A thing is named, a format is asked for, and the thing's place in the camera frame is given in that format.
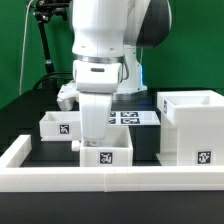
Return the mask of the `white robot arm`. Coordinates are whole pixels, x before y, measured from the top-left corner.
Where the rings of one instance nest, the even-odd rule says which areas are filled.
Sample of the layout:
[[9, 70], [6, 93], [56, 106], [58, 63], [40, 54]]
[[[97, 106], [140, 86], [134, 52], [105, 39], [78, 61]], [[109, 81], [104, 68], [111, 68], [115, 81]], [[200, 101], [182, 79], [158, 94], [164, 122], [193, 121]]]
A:
[[73, 81], [61, 88], [63, 110], [79, 100], [82, 138], [105, 137], [113, 94], [125, 79], [125, 47], [154, 48], [168, 36], [169, 0], [72, 0]]

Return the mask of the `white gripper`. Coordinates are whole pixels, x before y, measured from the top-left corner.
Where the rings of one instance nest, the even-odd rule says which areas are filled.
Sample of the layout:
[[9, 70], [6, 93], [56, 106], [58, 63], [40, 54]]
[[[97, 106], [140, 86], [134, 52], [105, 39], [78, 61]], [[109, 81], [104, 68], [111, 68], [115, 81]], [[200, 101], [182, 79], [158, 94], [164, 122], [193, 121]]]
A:
[[81, 133], [85, 140], [105, 137], [112, 106], [111, 94], [79, 93]]

